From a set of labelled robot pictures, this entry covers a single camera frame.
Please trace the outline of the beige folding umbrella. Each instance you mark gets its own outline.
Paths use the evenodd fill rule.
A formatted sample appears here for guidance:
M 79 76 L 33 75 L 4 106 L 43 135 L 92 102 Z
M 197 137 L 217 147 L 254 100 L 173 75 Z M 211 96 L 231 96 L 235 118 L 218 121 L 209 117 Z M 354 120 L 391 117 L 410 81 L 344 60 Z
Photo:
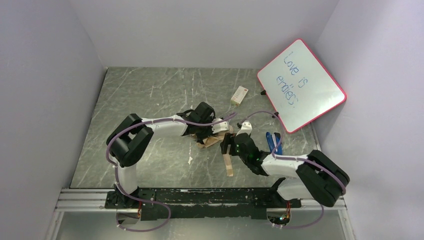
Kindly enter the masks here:
M 202 143 L 197 142 L 196 146 L 199 147 L 200 149 L 209 148 L 215 144 L 222 142 L 224 140 L 225 134 L 226 133 L 232 134 L 233 131 L 234 130 L 232 129 L 232 127 L 230 127 L 230 130 L 219 132 L 217 135 L 207 137 L 206 139 L 202 141 Z M 232 160 L 231 160 L 229 151 L 227 151 L 227 153 L 223 153 L 222 155 L 223 155 L 223 160 L 225 163 L 226 175 L 228 177 L 233 177 L 234 171 L 233 171 Z

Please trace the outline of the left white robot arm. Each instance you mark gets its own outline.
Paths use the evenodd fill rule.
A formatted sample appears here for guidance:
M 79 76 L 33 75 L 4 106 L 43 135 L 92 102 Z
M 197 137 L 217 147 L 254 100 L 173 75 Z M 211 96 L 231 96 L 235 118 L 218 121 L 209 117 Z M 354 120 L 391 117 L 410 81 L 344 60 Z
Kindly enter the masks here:
M 220 126 L 228 129 L 228 123 L 216 116 L 206 102 L 196 108 L 162 118 L 140 117 L 129 114 L 106 140 L 106 160 L 115 173 L 114 190 L 119 196 L 138 197 L 137 164 L 149 144 L 157 138 L 194 136 L 200 144 L 216 136 Z

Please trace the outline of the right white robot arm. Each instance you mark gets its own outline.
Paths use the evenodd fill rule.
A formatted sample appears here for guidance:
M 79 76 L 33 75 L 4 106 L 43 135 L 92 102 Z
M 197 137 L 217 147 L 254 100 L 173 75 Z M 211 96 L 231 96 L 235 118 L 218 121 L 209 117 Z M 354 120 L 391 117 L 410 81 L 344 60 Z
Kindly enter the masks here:
M 222 154 L 238 156 L 256 175 L 278 176 L 278 200 L 313 199 L 333 207 L 346 193 L 349 175 L 320 150 L 305 155 L 279 155 L 259 148 L 247 133 L 227 133 L 220 143 Z

